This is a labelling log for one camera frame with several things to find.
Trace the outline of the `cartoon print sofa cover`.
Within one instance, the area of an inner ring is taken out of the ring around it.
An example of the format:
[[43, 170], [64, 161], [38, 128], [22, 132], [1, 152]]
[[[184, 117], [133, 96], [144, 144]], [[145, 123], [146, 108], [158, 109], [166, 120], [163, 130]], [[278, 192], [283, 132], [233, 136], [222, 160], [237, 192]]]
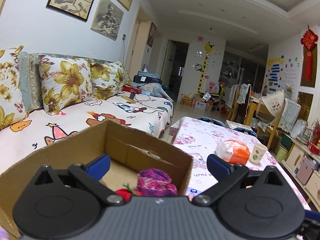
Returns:
[[64, 108], [54, 115], [35, 110], [1, 130], [1, 172], [36, 150], [105, 120], [159, 137], [171, 124], [174, 104], [165, 98], [121, 92], [107, 100], [93, 99]]

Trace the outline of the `green waste bin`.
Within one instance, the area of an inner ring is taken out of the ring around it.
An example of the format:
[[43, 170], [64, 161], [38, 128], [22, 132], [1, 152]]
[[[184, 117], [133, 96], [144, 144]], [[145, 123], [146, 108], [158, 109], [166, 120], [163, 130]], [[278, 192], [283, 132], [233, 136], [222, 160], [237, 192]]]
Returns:
[[286, 147], [284, 147], [282, 144], [280, 144], [276, 153], [276, 161], [281, 163], [283, 160], [286, 159], [288, 152], [289, 150]]

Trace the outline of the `white paper cup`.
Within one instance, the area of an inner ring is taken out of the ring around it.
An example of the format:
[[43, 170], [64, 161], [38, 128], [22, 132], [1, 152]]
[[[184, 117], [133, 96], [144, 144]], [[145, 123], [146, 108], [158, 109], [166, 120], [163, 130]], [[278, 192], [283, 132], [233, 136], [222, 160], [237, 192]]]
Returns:
[[265, 145], [255, 143], [251, 155], [249, 156], [249, 161], [254, 164], [259, 164], [267, 150], [268, 148]]

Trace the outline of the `purple pink knitted ball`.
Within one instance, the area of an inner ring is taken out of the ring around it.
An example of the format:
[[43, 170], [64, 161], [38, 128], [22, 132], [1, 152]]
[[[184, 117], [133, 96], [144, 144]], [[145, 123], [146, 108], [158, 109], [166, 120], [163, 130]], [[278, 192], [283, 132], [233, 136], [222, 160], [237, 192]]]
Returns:
[[177, 196], [177, 188], [171, 182], [172, 179], [167, 173], [159, 169], [150, 168], [139, 172], [137, 179], [137, 189], [142, 196]]

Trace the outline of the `giraffe height wall sticker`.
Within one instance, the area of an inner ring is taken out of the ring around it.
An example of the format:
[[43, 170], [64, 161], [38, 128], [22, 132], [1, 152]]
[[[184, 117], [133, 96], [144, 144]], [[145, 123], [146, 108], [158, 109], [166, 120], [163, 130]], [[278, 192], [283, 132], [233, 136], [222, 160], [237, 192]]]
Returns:
[[207, 42], [204, 46], [203, 64], [202, 64], [202, 68], [200, 71], [199, 82], [198, 82], [197, 90], [196, 90], [197, 95], [200, 95], [200, 93], [201, 93], [202, 85], [204, 82], [204, 76], [206, 75], [206, 68], [207, 68], [207, 64], [209, 61], [209, 56], [210, 56], [213, 48], [214, 48], [214, 45], [211, 42]]

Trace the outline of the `cream tv cabinet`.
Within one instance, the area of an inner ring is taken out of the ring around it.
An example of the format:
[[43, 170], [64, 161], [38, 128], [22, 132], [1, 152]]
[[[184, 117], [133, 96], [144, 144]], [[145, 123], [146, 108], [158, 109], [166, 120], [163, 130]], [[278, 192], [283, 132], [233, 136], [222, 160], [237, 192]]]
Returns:
[[307, 198], [306, 204], [312, 204], [319, 211], [319, 155], [309, 151], [306, 145], [292, 138], [292, 146], [281, 164], [291, 174]]

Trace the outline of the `yellow flower cushion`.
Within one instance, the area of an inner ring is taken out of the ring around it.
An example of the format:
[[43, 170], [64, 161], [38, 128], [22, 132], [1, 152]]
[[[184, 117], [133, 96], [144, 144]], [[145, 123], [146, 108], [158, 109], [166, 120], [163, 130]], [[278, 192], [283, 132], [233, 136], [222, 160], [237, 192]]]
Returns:
[[88, 59], [39, 54], [38, 60], [42, 102], [48, 114], [93, 99]]
[[107, 100], [122, 92], [131, 83], [127, 70], [121, 62], [91, 64], [93, 98]]
[[7, 128], [26, 118], [19, 69], [19, 53], [23, 45], [1, 50], [0, 127]]

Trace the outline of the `cardboard box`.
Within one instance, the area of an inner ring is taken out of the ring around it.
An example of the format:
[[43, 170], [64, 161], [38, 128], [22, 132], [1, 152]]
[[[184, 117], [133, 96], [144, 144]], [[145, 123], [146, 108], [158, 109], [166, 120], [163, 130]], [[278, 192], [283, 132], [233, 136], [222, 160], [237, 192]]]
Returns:
[[98, 184], [103, 187], [117, 190], [124, 184], [135, 185], [140, 171], [156, 168], [169, 175], [178, 195], [183, 196], [187, 191], [193, 164], [191, 156], [146, 132], [104, 121], [9, 164], [1, 174], [1, 227], [9, 238], [18, 239], [21, 235], [12, 210], [41, 165], [62, 170], [74, 163], [87, 164], [105, 154], [111, 159], [111, 169], [106, 172], [106, 164], [98, 167], [103, 176]]

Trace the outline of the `orange white snack bag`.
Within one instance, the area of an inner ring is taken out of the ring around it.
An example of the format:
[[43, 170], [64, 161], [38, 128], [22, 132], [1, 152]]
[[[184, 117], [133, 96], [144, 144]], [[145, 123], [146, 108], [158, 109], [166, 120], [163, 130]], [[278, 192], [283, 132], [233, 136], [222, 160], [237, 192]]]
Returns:
[[230, 164], [245, 165], [250, 156], [247, 145], [239, 140], [220, 140], [216, 146], [215, 154]]

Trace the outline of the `red strawberry plush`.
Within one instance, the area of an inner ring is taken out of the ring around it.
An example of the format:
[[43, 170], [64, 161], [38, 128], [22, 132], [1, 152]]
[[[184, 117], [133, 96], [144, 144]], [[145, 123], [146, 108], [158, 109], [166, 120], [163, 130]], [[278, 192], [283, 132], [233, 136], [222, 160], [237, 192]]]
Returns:
[[128, 203], [133, 196], [141, 196], [141, 193], [138, 190], [132, 189], [129, 184], [123, 184], [123, 187], [116, 190], [115, 193], [121, 196], [126, 203]]

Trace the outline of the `grey portrait poster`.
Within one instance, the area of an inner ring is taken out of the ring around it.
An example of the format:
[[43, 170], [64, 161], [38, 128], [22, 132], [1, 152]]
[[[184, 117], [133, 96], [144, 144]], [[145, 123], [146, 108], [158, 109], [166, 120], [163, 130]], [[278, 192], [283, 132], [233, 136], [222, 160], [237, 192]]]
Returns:
[[124, 12], [110, 0], [99, 0], [91, 30], [115, 41]]

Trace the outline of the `red chinese knot decoration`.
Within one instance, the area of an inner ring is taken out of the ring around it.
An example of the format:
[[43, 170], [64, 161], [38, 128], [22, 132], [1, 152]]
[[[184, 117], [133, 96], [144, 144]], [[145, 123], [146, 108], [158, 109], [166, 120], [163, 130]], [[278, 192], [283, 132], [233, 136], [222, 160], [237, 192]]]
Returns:
[[311, 81], [311, 78], [312, 78], [312, 62], [313, 62], [312, 50], [316, 46], [317, 41], [318, 41], [318, 35], [315, 34], [308, 25], [307, 31], [304, 33], [303, 37], [300, 40], [301, 45], [306, 50], [306, 56], [304, 57], [305, 78], [308, 81]]

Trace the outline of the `red box on sofa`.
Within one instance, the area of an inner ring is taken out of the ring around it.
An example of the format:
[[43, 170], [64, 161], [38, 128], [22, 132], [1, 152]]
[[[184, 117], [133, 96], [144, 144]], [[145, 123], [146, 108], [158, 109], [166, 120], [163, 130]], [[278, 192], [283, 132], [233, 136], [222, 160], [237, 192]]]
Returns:
[[132, 87], [129, 85], [124, 85], [122, 90], [124, 92], [133, 93], [133, 94], [140, 94], [142, 92], [140, 88]]

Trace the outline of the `pink bear tablecloth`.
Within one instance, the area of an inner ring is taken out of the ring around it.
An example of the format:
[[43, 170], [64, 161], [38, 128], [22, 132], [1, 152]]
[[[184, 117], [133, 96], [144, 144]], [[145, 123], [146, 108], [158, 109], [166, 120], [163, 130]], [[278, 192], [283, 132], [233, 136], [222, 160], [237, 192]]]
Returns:
[[217, 183], [217, 175], [207, 169], [209, 155], [218, 155], [224, 161], [232, 158], [230, 146], [220, 142], [238, 141], [248, 147], [249, 153], [258, 143], [256, 137], [232, 129], [204, 122], [191, 117], [183, 117], [170, 127], [171, 143], [191, 155], [193, 167], [185, 195], [192, 199]]

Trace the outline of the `grey blue bolster cushion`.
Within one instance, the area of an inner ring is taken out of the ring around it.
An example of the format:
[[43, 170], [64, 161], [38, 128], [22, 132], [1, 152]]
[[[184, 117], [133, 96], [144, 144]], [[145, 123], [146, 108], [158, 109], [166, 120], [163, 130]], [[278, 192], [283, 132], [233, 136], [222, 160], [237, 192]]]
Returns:
[[28, 113], [42, 109], [41, 79], [38, 54], [20, 52], [19, 70], [21, 92], [25, 109]]

